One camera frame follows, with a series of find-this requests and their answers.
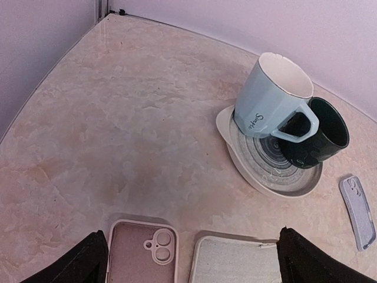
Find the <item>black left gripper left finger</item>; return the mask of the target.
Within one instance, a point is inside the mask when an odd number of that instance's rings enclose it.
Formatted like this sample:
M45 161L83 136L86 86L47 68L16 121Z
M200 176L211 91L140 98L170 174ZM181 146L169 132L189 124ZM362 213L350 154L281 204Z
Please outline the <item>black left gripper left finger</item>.
M105 283L108 245L102 230L92 232L48 267L23 283Z

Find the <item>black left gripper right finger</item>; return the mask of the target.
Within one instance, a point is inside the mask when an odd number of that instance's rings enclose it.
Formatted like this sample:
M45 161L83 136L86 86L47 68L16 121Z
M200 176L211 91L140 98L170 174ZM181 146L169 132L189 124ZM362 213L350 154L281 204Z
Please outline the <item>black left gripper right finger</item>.
M292 228L280 231L277 255L282 282L375 282L333 259Z

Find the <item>white phone case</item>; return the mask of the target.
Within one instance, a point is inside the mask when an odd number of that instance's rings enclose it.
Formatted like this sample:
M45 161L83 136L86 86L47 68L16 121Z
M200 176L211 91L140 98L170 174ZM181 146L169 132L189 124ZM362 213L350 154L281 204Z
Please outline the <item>white phone case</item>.
M282 282L275 243L204 236L195 245L190 282Z

